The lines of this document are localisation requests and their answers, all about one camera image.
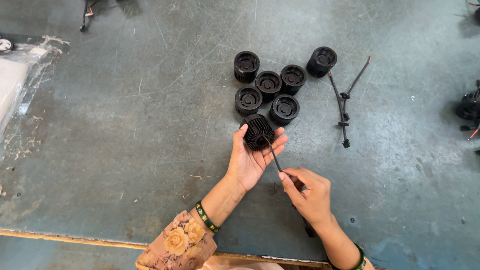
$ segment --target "bangle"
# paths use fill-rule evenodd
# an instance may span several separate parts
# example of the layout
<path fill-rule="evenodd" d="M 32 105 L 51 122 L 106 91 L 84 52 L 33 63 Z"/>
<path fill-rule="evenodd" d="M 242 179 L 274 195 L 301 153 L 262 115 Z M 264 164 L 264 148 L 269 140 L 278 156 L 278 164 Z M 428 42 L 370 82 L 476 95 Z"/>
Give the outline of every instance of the bangle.
<path fill-rule="evenodd" d="M 204 211 L 204 208 L 202 207 L 202 201 L 198 201 L 197 204 L 195 205 L 195 209 L 197 209 L 197 213 L 200 216 L 200 218 L 204 221 L 205 225 L 214 233 L 218 232 L 220 230 L 220 227 L 217 227 L 213 224 L 213 222 L 208 218 L 207 214 Z"/>
<path fill-rule="evenodd" d="M 367 264 L 367 257 L 365 257 L 365 253 L 363 252 L 362 248 L 359 247 L 359 245 L 357 245 L 356 243 L 354 244 L 355 246 L 357 246 L 357 248 L 360 251 L 360 263 L 358 264 L 357 267 L 353 268 L 352 270 L 363 270 L 363 268 Z M 328 260 L 328 264 L 332 267 L 333 270 L 340 270 L 337 267 L 333 266 L 333 264 L 330 262 L 330 259 L 328 259 L 328 257 L 327 257 L 327 260 Z"/>

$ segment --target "floral sleeve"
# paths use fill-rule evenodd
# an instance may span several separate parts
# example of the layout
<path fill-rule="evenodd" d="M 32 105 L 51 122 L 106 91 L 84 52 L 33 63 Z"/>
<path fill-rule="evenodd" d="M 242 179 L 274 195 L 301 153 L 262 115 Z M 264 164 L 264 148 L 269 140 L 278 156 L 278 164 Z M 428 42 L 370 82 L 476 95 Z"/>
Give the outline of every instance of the floral sleeve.
<path fill-rule="evenodd" d="M 196 270 L 216 250 L 213 238 L 183 211 L 138 257 L 140 270 Z"/>

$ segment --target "wooden table edge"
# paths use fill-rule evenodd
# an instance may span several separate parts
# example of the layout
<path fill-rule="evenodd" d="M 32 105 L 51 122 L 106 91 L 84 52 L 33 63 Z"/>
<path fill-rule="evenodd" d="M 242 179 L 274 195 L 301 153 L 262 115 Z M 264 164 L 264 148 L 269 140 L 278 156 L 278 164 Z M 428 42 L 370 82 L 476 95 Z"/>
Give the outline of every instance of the wooden table edge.
<path fill-rule="evenodd" d="M 123 242 L 123 241 L 115 241 L 115 240 L 76 237 L 76 236 L 69 236 L 69 235 L 34 233 L 34 232 L 17 231 L 17 230 L 11 230 L 11 229 L 0 229 L 0 235 L 30 238 L 30 239 L 53 240 L 53 241 L 61 241 L 61 242 L 76 243 L 76 244 L 125 247 L 125 248 L 133 248 L 133 249 L 146 249 L 149 245 L 147 243 L 132 243 L 132 242 Z M 325 268 L 325 267 L 330 268 L 327 262 L 315 261 L 315 260 L 278 258 L 273 256 L 240 254 L 240 253 L 222 252 L 222 251 L 215 251 L 213 253 L 213 256 L 222 257 L 222 258 L 231 258 L 231 259 L 248 259 L 248 260 L 254 260 L 258 262 L 273 262 L 273 263 L 294 264 L 294 265 L 302 265 L 302 266 L 318 267 L 318 268 Z"/>

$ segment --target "scratched table surface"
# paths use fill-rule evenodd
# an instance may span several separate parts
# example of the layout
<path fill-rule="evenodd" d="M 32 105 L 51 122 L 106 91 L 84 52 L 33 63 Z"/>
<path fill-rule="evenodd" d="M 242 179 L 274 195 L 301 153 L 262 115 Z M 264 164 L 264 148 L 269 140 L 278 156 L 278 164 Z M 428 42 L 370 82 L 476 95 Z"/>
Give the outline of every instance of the scratched table surface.
<path fill-rule="evenodd" d="M 279 73 L 329 46 L 340 91 L 372 56 L 347 105 L 351 147 L 330 81 L 309 76 L 280 164 L 332 181 L 332 212 L 375 265 L 478 265 L 480 144 L 453 113 L 480 72 L 480 26 L 464 1 L 102 0 L 81 33 L 82 2 L 0 10 L 2 32 L 71 42 L 5 132 L 1 228 L 150 243 L 219 180 L 190 175 L 227 170 L 241 121 L 234 56 L 251 50 L 260 71 Z M 274 183 L 270 165 L 218 250 L 325 260 Z"/>

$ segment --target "red wire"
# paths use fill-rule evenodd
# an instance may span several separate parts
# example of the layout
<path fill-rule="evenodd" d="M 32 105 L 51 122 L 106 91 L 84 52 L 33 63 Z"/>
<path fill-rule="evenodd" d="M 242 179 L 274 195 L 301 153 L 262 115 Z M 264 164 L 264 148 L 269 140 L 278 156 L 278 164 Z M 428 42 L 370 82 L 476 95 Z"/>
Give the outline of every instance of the red wire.
<path fill-rule="evenodd" d="M 475 136 L 475 134 L 477 134 L 478 131 L 479 131 L 479 130 L 477 129 L 477 130 L 472 134 L 472 136 L 470 136 L 470 139 L 473 138 L 473 136 Z"/>

